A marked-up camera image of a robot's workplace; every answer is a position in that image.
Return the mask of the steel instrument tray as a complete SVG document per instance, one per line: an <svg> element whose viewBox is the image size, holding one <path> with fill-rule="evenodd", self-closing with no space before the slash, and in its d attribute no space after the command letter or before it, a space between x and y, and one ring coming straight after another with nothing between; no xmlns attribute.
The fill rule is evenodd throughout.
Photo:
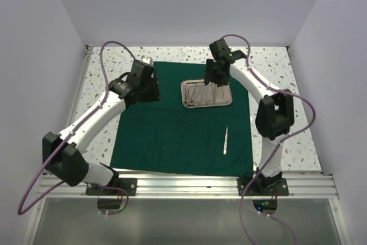
<svg viewBox="0 0 367 245"><path fill-rule="evenodd" d="M214 83L205 85L204 79L184 80L181 85L182 104L186 108L221 107L232 104L229 85L218 87Z"/></svg>

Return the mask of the steel scissors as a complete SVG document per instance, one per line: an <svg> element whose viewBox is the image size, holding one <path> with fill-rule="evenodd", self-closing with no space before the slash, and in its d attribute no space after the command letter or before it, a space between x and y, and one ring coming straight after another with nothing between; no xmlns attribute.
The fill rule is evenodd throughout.
<svg viewBox="0 0 367 245"><path fill-rule="evenodd" d="M187 107L192 107L195 104L195 95L197 90L197 84L188 85L186 87L186 95L185 95L185 105Z"/></svg>
<svg viewBox="0 0 367 245"><path fill-rule="evenodd" d="M191 106L194 106L195 102L197 101L197 97L198 97L197 96L197 89L198 89L199 86L200 86L199 83L195 83L192 96L190 97L190 100L189 100L189 103L190 103Z"/></svg>

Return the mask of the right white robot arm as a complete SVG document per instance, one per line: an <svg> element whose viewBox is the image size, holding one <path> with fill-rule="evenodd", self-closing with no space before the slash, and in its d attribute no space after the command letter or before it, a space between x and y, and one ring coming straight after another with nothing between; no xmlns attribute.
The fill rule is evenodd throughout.
<svg viewBox="0 0 367 245"><path fill-rule="evenodd" d="M284 138L294 124L294 100L289 90L272 85L249 63L249 54L231 50L221 38L209 45L212 58L206 60L204 83L228 85L237 80L255 99L255 126L262 137L260 163L253 177L238 179L241 195L272 195L282 184L281 159Z"/></svg>

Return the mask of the green surgical cloth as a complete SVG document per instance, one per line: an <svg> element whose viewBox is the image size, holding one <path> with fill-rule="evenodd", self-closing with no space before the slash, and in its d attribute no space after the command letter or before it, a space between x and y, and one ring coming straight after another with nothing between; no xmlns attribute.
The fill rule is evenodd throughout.
<svg viewBox="0 0 367 245"><path fill-rule="evenodd" d="M243 176L253 170L249 99L235 79L232 104L186 108L180 85L201 79L199 64L156 62L161 99L122 113L111 166L118 169L202 176ZM228 126L228 150L223 155Z"/></svg>

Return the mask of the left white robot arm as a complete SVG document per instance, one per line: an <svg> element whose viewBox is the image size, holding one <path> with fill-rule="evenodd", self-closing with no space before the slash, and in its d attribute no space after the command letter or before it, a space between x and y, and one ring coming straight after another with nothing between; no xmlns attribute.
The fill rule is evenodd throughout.
<svg viewBox="0 0 367 245"><path fill-rule="evenodd" d="M118 173L103 164L87 162L83 154L94 137L116 116L136 103L160 100L157 72L152 58L135 60L126 77L111 81L108 90L77 121L58 134L42 139L45 169L69 186L98 185L107 195L118 191Z"/></svg>

